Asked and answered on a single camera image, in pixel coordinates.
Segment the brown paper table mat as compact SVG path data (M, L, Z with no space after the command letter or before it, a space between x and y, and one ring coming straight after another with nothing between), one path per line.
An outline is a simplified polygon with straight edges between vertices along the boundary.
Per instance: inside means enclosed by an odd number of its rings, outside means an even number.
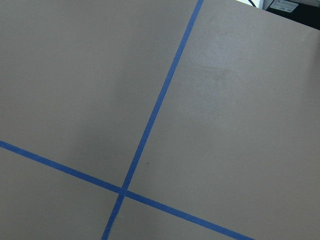
M317 240L320 32L236 0L0 3L3 240Z

